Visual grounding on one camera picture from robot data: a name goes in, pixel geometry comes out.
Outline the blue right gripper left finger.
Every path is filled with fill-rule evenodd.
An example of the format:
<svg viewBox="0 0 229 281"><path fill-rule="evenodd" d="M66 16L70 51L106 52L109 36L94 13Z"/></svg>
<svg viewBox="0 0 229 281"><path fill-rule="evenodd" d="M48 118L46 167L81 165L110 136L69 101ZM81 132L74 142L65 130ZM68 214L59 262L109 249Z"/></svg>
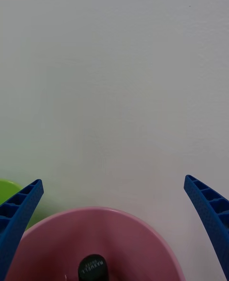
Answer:
<svg viewBox="0 0 229 281"><path fill-rule="evenodd" d="M44 194L37 179L0 206L0 280L5 280L26 227Z"/></svg>

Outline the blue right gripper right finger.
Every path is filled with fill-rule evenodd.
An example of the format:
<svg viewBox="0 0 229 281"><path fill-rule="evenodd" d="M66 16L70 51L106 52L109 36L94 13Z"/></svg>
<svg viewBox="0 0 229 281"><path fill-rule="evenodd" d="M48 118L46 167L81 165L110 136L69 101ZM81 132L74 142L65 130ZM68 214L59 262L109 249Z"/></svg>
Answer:
<svg viewBox="0 0 229 281"><path fill-rule="evenodd" d="M229 201L191 175L184 190L196 209L226 279L229 279Z"/></svg>

